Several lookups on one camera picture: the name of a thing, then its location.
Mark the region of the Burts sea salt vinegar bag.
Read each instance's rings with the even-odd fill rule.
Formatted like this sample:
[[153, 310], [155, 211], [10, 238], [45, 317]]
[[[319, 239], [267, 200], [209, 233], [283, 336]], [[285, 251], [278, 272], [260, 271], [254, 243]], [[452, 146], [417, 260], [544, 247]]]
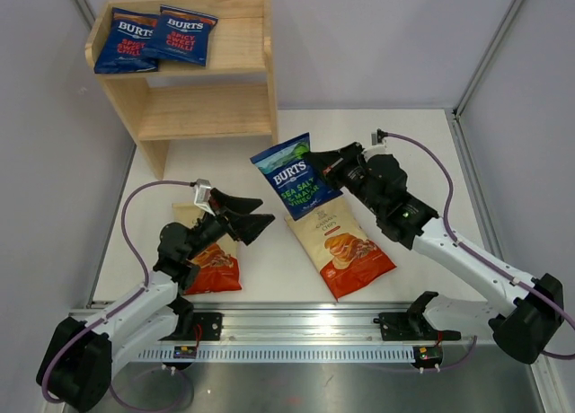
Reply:
[[310, 151], [310, 134], [293, 137], [251, 158], [279, 195], [294, 220], [342, 195], [326, 185], [303, 155]]

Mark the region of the cassava chips bag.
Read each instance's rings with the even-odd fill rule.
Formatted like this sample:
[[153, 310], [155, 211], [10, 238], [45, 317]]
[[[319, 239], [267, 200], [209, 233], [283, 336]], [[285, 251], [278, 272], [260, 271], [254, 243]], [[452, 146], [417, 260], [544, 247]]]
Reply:
[[[204, 212], [192, 203], [172, 204], [174, 221], [191, 228]], [[229, 234], [208, 246], [191, 261], [199, 273], [186, 295], [232, 292], [242, 289], [237, 258], [237, 242]]]
[[344, 197], [332, 199], [298, 220], [287, 215], [285, 221], [337, 300], [396, 268], [361, 229]]

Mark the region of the blue Burts chilli bag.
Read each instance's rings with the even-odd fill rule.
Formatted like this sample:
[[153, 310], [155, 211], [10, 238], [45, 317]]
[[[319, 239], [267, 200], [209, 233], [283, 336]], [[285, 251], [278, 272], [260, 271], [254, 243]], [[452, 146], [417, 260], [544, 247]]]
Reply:
[[153, 35], [158, 18], [157, 14], [113, 7], [111, 31], [95, 62], [94, 72], [109, 75], [157, 71], [158, 61], [146, 57], [143, 48]]

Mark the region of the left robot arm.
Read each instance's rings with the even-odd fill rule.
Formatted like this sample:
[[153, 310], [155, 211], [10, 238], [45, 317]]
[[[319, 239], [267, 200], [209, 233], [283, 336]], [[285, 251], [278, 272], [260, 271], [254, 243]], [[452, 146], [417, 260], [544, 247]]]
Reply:
[[193, 260], [224, 236], [249, 245], [275, 219], [257, 213], [259, 198], [227, 195], [206, 180], [189, 186], [203, 215], [192, 227], [171, 222], [162, 229], [157, 261], [143, 269], [142, 283], [87, 319], [68, 316], [56, 326], [36, 376], [45, 401], [86, 412], [145, 347], [187, 338], [194, 306], [184, 294], [200, 271]]

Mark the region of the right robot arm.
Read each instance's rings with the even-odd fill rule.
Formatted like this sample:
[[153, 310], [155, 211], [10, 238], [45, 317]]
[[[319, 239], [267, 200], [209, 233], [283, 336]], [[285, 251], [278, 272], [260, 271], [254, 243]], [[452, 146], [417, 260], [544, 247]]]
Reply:
[[447, 219], [407, 190], [407, 173], [390, 154], [367, 155], [359, 143], [307, 152], [324, 183], [347, 189], [376, 218], [384, 236], [436, 261], [479, 292], [494, 310], [488, 326], [497, 346], [531, 365], [565, 321], [562, 283], [508, 266], [465, 239]]

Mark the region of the wooden two-tier shelf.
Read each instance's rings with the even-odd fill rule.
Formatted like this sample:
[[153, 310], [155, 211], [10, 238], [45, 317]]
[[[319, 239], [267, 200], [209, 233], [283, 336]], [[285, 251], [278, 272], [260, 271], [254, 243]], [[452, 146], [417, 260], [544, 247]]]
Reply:
[[271, 0], [110, 0], [85, 44], [94, 66], [115, 7], [154, 13], [163, 4], [212, 14], [206, 66], [161, 62], [158, 71], [97, 75], [125, 129], [157, 179], [173, 140], [270, 136], [278, 139]]

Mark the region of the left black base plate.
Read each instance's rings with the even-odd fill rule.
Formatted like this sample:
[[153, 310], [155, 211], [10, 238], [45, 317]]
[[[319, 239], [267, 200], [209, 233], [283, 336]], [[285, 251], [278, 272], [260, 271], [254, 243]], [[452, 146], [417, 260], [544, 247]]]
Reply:
[[169, 336], [177, 341], [219, 341], [224, 315], [220, 312], [194, 312], [180, 317], [176, 329]]

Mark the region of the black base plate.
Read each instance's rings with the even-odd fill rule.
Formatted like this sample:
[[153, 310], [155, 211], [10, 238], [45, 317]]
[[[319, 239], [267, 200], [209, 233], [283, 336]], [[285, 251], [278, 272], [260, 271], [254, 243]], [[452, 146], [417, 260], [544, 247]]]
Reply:
[[456, 330], [435, 330], [422, 315], [407, 312], [382, 312], [374, 319], [383, 341], [459, 341]]
[[224, 315], [220, 312], [194, 312], [180, 317], [176, 329], [169, 336], [177, 341], [219, 341]]

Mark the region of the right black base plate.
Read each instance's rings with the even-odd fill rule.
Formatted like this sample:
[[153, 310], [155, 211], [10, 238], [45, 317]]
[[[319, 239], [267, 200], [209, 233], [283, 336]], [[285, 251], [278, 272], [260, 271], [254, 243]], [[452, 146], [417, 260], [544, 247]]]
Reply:
[[456, 330], [435, 330], [422, 315], [407, 312], [382, 312], [374, 319], [383, 341], [459, 341]]

